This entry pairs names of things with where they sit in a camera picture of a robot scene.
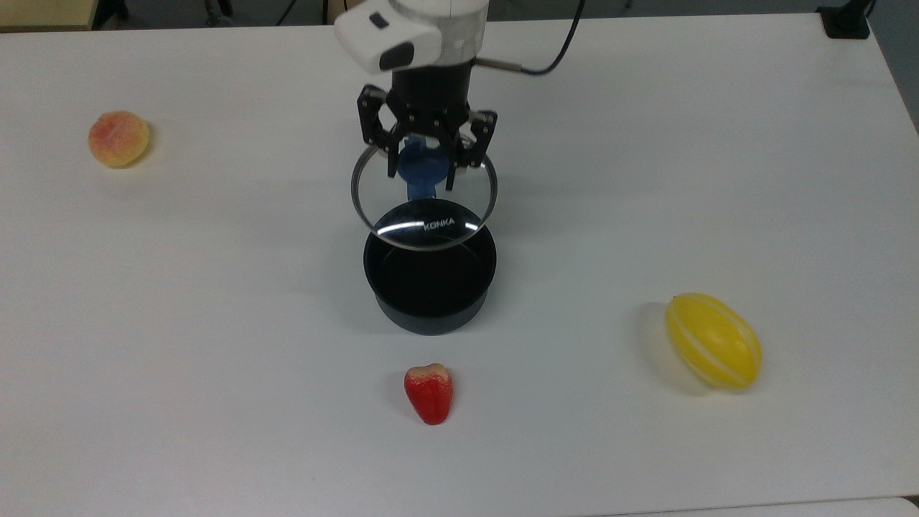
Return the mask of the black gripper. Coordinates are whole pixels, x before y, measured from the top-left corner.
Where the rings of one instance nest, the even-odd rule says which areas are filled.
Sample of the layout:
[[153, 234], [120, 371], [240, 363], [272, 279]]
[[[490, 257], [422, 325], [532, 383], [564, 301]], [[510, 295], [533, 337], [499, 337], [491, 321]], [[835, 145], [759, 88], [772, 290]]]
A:
[[[365, 144], [375, 145], [387, 156], [387, 175], [396, 176], [400, 146], [414, 122], [439, 121], [439, 143], [447, 154], [446, 191], [453, 191], [459, 168], [479, 167], [491, 144], [497, 113], [470, 111], [468, 91], [474, 62], [424, 66], [397, 70], [391, 90], [364, 85], [358, 96], [358, 117]], [[380, 113], [388, 108], [395, 117], [385, 129]], [[472, 143], [463, 139], [462, 127], [470, 125]]]

